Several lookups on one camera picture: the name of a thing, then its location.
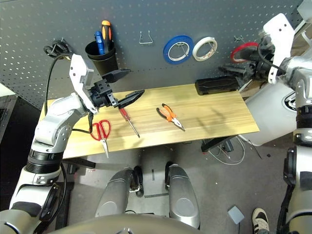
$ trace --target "gray carpet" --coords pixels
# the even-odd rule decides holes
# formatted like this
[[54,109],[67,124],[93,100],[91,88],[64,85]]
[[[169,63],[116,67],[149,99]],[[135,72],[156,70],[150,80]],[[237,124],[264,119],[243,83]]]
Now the gray carpet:
[[[239,160],[242,147],[237,139],[231,141],[234,152],[229,155],[232,160]],[[92,218],[106,183],[114,173],[126,166],[134,167],[138,164],[142,165],[147,197],[138,198],[130,194],[127,209],[168,216],[169,196],[164,189],[164,169],[166,162],[172,160],[184,168],[190,177],[199,202],[201,230],[204,233],[238,233],[238,225],[227,214],[234,205],[245,216],[240,225],[241,234],[252,233],[251,215],[256,207],[267,212],[270,229],[275,232],[286,189],[282,178],[283,162],[287,148],[292,146],[291,137],[287,135],[257,147],[262,159],[250,144],[245,143],[245,159],[235,166],[223,165],[209,153],[203,154],[200,145],[201,141],[193,141],[119,151],[110,153],[109,160],[104,154],[89,156],[90,161],[97,162],[97,168],[79,169],[76,173],[69,224]]]

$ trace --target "orange screwdriver handle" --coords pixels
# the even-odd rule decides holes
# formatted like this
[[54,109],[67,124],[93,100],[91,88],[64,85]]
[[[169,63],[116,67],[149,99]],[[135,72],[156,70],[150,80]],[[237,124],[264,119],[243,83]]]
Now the orange screwdriver handle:
[[166,104],[162,104],[162,106],[169,112],[169,114],[170,114],[170,116],[171,116],[171,118],[175,118],[176,117],[176,114],[175,113],[173,113],[173,111],[170,109],[170,107],[169,106],[167,106]]
[[113,31],[111,23],[107,20],[102,21],[102,36],[104,43],[104,50],[107,54],[113,48]]

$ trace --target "tape roll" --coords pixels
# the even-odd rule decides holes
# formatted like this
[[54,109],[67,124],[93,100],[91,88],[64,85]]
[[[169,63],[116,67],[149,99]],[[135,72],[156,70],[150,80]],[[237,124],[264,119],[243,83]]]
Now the tape roll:
[[[187,50],[185,51],[183,50],[184,54],[178,58],[171,57],[170,56],[171,49],[174,46],[182,46],[182,45],[187,46]],[[174,38],[169,40],[164,47],[163,50],[164,59],[166,60],[167,63],[170,64],[183,63],[190,58],[190,53],[193,51],[193,47],[194,47],[193,40],[189,36],[186,35],[175,36]]]
[[[197,56],[197,52],[200,49],[200,47],[202,47],[206,43],[212,43],[213,44],[211,46],[211,50],[208,51],[208,53],[203,55],[203,56],[200,56],[200,57]],[[194,46],[193,57],[195,58],[196,61],[199,61],[199,62],[205,61],[205,60],[209,59],[212,55],[214,55],[217,47],[218,47],[218,43],[216,42],[216,40],[214,38],[205,37],[205,38],[201,39],[199,42],[197,42],[196,45]]]
[[230,54],[230,59],[234,63],[240,63],[240,62],[247,62],[247,60],[243,59],[240,57],[241,53],[244,52],[245,50],[250,50],[250,53],[252,51],[256,51],[258,47],[257,42],[247,42],[239,47],[235,48],[231,54]]

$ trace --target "sneaker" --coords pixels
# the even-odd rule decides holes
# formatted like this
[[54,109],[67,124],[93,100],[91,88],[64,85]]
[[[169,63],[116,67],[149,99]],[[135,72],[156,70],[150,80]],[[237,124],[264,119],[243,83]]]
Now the sneaker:
[[261,229],[269,231],[268,217],[263,209],[255,208],[253,211],[252,221],[254,234],[257,234],[257,232]]

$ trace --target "blue tape roll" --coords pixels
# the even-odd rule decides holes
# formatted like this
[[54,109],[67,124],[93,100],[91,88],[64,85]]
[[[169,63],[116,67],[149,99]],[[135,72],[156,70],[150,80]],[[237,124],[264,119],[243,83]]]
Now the blue tape roll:
[[[174,44],[177,44],[179,42],[183,42],[183,43],[188,44],[190,49],[189,49],[189,52],[188,52],[187,56],[185,56],[181,60],[174,61],[174,60],[170,59],[170,57],[169,57],[169,50],[170,50],[170,48],[172,48],[172,46]],[[164,47],[164,51],[163,51],[164,59],[166,60],[166,62],[168,62],[170,64],[180,64],[180,63],[183,63],[183,62],[185,62],[186,60],[188,60],[192,56],[193,48],[194,48],[193,40],[189,36],[186,36],[186,35],[175,36],[174,38],[169,40],[167,42],[167,44],[165,45],[165,47]]]

